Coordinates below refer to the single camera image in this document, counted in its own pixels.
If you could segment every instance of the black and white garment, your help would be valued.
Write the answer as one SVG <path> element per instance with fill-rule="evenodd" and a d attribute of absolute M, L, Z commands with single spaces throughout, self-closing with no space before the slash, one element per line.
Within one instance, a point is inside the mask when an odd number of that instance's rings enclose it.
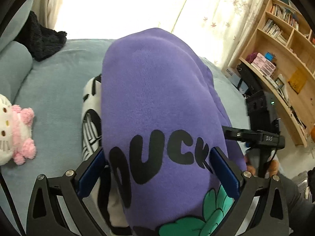
<path fill-rule="evenodd" d="M 88 81 L 83 89 L 82 159 L 87 160 L 102 144 L 100 120 L 101 75 Z M 110 169 L 104 169 L 91 192 L 97 211 L 112 235 L 132 235 L 123 213 L 118 187 Z"/>

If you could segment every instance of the bookshelf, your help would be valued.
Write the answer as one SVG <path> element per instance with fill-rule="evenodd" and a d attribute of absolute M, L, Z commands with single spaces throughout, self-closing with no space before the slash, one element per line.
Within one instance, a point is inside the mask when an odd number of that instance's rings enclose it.
<path fill-rule="evenodd" d="M 274 5 L 290 10 L 299 24 L 298 29 L 287 23 L 288 20 L 283 20 L 280 16 L 274 15 L 272 13 Z M 270 20 L 280 28 L 281 36 L 287 40 L 286 43 L 283 42 L 283 39 L 279 40 L 274 32 L 268 32 L 265 26 Z M 275 95 L 278 115 L 288 129 L 295 145 L 303 145 L 304 147 L 308 145 L 306 138 L 315 124 L 315 46 L 312 43 L 314 37 L 315 32 L 311 30 L 299 11 L 281 0 L 268 0 L 257 28 L 239 58 L 258 76 L 263 88 Z M 306 126 L 305 129 L 301 127 L 301 124 L 294 117 L 292 109 L 272 84 L 255 66 L 246 61 L 246 57 L 255 52 L 263 55 L 269 52 L 275 55 L 277 67 L 272 78 L 276 79 L 279 74 L 284 77 L 289 103 L 299 120 Z M 298 93 L 288 83 L 292 76 L 296 75 L 297 70 L 305 82 Z"/>

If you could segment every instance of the stuffed animal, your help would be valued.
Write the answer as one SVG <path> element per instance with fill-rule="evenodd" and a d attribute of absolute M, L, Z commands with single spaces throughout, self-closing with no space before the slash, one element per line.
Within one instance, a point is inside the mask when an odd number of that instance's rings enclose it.
<path fill-rule="evenodd" d="M 33 118 L 33 109 L 11 105 L 0 94 L 0 165 L 11 158 L 17 165 L 22 165 L 26 158 L 35 157 L 36 148 L 31 138 Z"/>

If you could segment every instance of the green leaf print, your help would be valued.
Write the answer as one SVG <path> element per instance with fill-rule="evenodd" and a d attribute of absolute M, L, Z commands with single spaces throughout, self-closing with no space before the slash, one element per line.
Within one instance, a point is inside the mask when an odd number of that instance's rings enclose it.
<path fill-rule="evenodd" d="M 209 236 L 217 228 L 233 204 L 221 185 L 218 194 L 211 189 L 204 196 L 202 219 L 185 217 L 175 223 L 168 223 L 160 227 L 160 236 Z"/>

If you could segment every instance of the silver bolt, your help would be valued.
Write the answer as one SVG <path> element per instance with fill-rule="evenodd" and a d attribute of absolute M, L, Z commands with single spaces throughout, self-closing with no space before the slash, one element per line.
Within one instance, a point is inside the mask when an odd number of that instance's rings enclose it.
<path fill-rule="evenodd" d="M 247 178 L 250 178 L 252 176 L 252 173 L 250 173 L 249 171 L 244 171 L 243 175 Z"/>
<path fill-rule="evenodd" d="M 37 180 L 43 180 L 44 177 L 45 177 L 45 176 L 44 176 L 43 174 L 40 174 L 40 175 L 37 176 Z"/>
<path fill-rule="evenodd" d="M 74 171 L 73 171 L 73 170 L 68 170 L 68 171 L 66 172 L 66 176 L 73 176 L 73 174 L 74 174 Z"/>
<path fill-rule="evenodd" d="M 273 175 L 272 178 L 274 181 L 277 181 L 277 182 L 280 181 L 280 177 L 277 175 Z"/>

